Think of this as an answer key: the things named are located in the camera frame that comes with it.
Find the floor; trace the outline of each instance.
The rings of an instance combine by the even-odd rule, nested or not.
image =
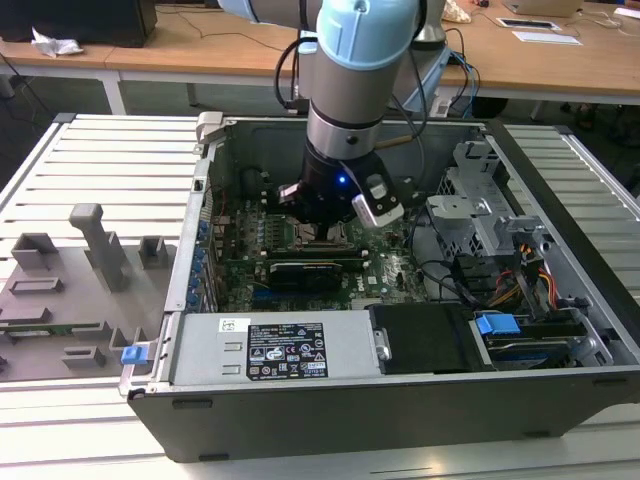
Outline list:
[[[41,77],[28,80],[31,88],[54,113],[110,113],[102,85],[97,81]],[[123,83],[125,102],[132,115],[195,116],[206,110],[254,115],[282,113],[268,87],[198,85],[196,88],[198,99],[202,102],[199,108],[189,106],[183,84]],[[28,155],[50,120],[24,85],[16,88],[13,99],[0,104],[1,188]],[[531,123],[529,113],[533,105],[534,102],[530,101],[512,100],[499,118],[505,123]],[[587,148],[626,184],[634,174],[636,164],[640,163],[640,158],[638,150],[621,147],[608,140],[607,132],[614,118],[614,106],[601,106],[595,130],[582,132],[575,127],[573,114],[562,112],[560,104],[550,103],[539,121],[549,125],[568,125]]]

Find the blue latch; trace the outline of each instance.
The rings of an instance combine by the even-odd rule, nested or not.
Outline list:
[[[131,345],[125,347],[120,358],[123,365],[146,365],[149,347],[146,345]]]
[[[509,313],[485,313],[476,318],[476,325],[482,335],[520,333],[516,318]]]

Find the blue cable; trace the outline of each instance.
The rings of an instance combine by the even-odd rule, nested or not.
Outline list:
[[[460,54],[458,54],[457,52],[451,52],[451,55],[453,55],[454,58],[456,58],[456,60],[458,60],[458,62],[460,62],[460,65],[462,65],[462,68],[464,68],[464,70],[471,77],[471,98],[469,99],[469,104],[467,105],[467,107],[462,112],[462,118],[467,118],[467,114],[469,113],[470,108],[473,105],[473,101],[475,100],[475,97],[476,97],[476,95],[478,93],[478,91],[476,89],[475,77],[473,76],[473,69],[464,60],[464,58],[462,58],[462,56],[460,56]]]

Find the white paper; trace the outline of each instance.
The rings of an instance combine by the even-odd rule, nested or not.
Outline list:
[[[49,57],[56,58],[58,55],[72,55],[74,53],[82,53],[84,51],[75,40],[58,40],[47,37],[46,35],[38,33],[35,28],[31,28],[31,32],[33,32],[31,45],[34,45],[40,53],[44,53]]]
[[[523,42],[536,43],[556,43],[561,45],[582,45],[575,38],[568,35],[558,35],[556,33],[537,33],[537,32],[512,32]]]
[[[249,325],[251,325],[250,318],[221,318],[218,331],[220,333],[248,332]]]
[[[640,10],[631,10],[629,8],[616,8],[616,11],[613,12],[613,14],[640,19]]]

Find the wooden desk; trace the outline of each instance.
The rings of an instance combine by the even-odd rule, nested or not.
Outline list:
[[[496,17],[514,18],[499,1],[492,6],[472,11],[482,12],[495,21]],[[586,12],[613,14],[614,5],[585,3]],[[577,35],[582,46],[525,43],[514,34],[515,29],[500,28],[491,20],[474,15],[466,25],[445,22],[445,28],[457,27],[464,35],[469,63],[480,71],[480,94],[502,98],[534,100],[592,101],[595,103],[640,104],[640,21],[616,16],[623,21],[622,30],[607,29],[579,18],[606,20],[594,15],[572,19],[546,17],[562,28],[561,34]],[[539,31],[517,29],[518,31]],[[448,33],[449,45],[460,51],[456,32]],[[454,90],[464,79],[460,68],[448,67],[441,90]]]
[[[115,48],[106,59],[107,68],[273,77],[282,50],[296,38],[289,28],[255,25],[211,10],[186,13],[158,6],[156,11],[158,24],[145,48]],[[180,14],[162,13],[172,11]]]
[[[115,47],[111,45],[82,45],[84,53],[51,58],[40,53],[30,43],[12,43],[0,40],[0,52],[14,65],[44,67],[100,68]]]
[[[586,3],[584,8],[612,13],[615,7]],[[187,83],[190,103],[195,102],[193,84],[197,83],[270,86],[279,50],[295,38],[291,29],[253,25],[226,13],[173,6],[157,10],[156,30],[142,49],[89,45],[84,54],[50,59],[28,44],[5,43],[0,48],[25,75],[102,81],[112,112],[125,114],[119,88],[123,80]],[[497,0],[490,8],[476,11],[492,19],[515,16]],[[444,26],[462,31],[467,58],[482,75],[483,96],[640,104],[640,36],[626,36],[588,21],[565,26],[576,18],[549,20],[561,26],[560,33],[579,35],[582,46],[524,43],[513,29],[500,28],[481,15],[474,15],[468,25],[445,22]],[[618,18],[624,31],[640,35],[640,21]],[[448,38],[450,46],[460,50],[457,34],[450,32]],[[10,70],[0,64],[1,73]],[[290,75],[289,65],[283,75]],[[460,68],[448,67],[438,96],[454,97],[463,81]]]

